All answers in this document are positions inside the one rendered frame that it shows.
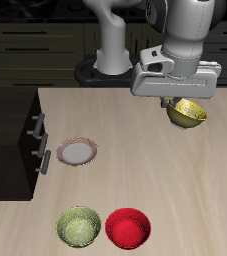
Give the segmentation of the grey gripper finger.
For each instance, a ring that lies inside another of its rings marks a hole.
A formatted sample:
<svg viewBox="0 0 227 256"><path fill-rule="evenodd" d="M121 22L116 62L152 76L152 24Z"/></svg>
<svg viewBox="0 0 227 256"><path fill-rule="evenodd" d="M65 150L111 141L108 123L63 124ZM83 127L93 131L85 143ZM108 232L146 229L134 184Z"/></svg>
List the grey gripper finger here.
<svg viewBox="0 0 227 256"><path fill-rule="evenodd" d="M167 97L161 97L161 107L162 108L167 108L168 105L171 105L172 107L175 107L175 103L173 99L169 99Z"/></svg>

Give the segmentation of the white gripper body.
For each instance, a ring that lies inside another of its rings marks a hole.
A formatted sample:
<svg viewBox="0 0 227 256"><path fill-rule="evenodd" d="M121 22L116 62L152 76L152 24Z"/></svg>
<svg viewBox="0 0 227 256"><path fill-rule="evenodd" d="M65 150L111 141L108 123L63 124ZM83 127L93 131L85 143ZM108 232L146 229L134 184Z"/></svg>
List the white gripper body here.
<svg viewBox="0 0 227 256"><path fill-rule="evenodd" d="M221 70L217 62L200 61L195 74L176 80L161 72L144 71L137 63L131 78L131 93L147 97L211 98Z"/></svg>

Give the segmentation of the yellow bowl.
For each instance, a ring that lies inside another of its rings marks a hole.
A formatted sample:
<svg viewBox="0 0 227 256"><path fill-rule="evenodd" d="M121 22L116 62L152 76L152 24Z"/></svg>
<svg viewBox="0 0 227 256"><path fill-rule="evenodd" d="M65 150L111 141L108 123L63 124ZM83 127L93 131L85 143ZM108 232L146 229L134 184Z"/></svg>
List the yellow bowl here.
<svg viewBox="0 0 227 256"><path fill-rule="evenodd" d="M169 97L167 115L172 124L182 128L194 128L208 118L199 105L185 98Z"/></svg>

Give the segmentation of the red bowl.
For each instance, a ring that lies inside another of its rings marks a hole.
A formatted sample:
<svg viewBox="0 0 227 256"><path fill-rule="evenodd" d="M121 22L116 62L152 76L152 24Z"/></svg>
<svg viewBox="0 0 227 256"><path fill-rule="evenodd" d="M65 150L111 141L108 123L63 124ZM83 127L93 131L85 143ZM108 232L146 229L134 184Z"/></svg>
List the red bowl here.
<svg viewBox="0 0 227 256"><path fill-rule="evenodd" d="M143 245L151 234L148 217L134 208L121 208L112 212L105 222L105 233L117 247L133 250Z"/></svg>

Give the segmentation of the green bowl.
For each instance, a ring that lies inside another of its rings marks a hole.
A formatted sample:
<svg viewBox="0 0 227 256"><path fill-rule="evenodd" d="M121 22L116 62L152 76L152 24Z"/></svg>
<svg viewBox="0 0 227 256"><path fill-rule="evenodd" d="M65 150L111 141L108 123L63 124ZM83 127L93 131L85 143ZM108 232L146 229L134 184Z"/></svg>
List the green bowl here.
<svg viewBox="0 0 227 256"><path fill-rule="evenodd" d="M76 206L60 215L55 230L64 244L73 248L84 248L94 242L101 227L101 218L95 210Z"/></svg>

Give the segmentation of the dark wooden cabinet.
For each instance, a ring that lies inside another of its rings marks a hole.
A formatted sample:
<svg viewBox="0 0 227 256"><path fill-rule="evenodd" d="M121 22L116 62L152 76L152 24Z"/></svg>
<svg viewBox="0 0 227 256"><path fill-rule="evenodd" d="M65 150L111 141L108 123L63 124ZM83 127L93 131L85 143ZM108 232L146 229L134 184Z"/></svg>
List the dark wooden cabinet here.
<svg viewBox="0 0 227 256"><path fill-rule="evenodd" d="M0 88L0 201L29 201L47 169L38 89Z"/></svg>

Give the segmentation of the white plate with red rim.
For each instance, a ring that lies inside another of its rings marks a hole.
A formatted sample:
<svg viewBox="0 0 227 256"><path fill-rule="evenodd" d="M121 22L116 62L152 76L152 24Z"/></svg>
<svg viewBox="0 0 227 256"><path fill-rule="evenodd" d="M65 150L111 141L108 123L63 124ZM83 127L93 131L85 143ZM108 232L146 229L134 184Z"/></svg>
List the white plate with red rim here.
<svg viewBox="0 0 227 256"><path fill-rule="evenodd" d="M74 137L63 141L56 150L57 159L70 166L82 166L96 158L98 146L85 137Z"/></svg>

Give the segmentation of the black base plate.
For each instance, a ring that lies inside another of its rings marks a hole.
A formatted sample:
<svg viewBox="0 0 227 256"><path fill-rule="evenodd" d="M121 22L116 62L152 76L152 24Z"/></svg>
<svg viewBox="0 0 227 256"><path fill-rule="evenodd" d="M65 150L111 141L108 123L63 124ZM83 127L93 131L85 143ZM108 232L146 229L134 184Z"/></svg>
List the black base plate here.
<svg viewBox="0 0 227 256"><path fill-rule="evenodd" d="M83 88L129 88L139 61L138 55L89 54L75 67L74 76Z"/></svg>

